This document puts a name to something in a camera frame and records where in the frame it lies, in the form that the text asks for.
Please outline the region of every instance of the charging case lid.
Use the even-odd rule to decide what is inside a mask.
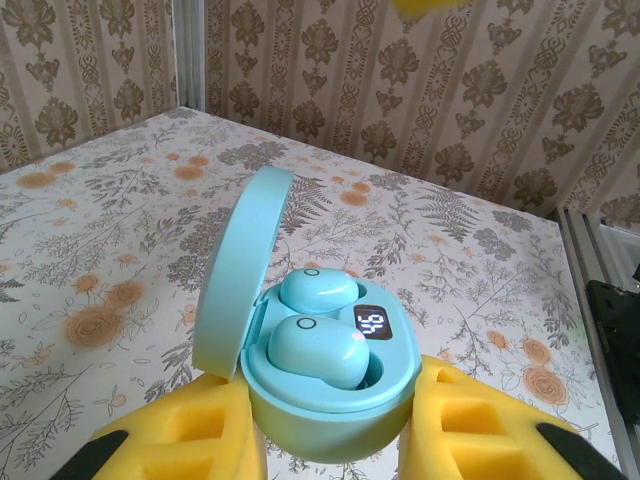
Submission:
[[[287,170],[261,168],[220,229],[198,300],[194,367],[233,378],[292,182]]]

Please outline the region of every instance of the led digital display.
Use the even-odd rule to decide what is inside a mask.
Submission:
[[[356,305],[353,308],[356,328],[369,340],[389,340],[391,325],[384,308],[379,305]]]

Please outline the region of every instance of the black object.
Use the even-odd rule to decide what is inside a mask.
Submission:
[[[577,433],[551,423],[539,423],[536,428],[583,480],[626,479],[616,467]]]
[[[592,280],[587,298],[625,420],[640,422],[640,295]]]
[[[91,480],[127,439],[129,432],[116,430],[86,443],[51,480]]]
[[[356,305],[353,307],[356,328],[369,340],[389,340],[393,333],[389,317],[379,305]]]

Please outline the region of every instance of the table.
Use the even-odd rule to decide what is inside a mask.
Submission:
[[[266,164],[297,177],[265,287],[303,266],[369,278],[400,298],[423,353],[617,461],[555,223],[180,108],[0,177],[0,476],[48,478],[200,373],[200,278]],[[397,442],[344,465],[267,448],[278,480],[396,473]]]

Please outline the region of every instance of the damask wallpaper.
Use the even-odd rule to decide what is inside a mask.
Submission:
[[[0,173],[176,105],[171,0],[0,1]]]
[[[548,214],[640,228],[640,3],[206,3],[208,111]]]

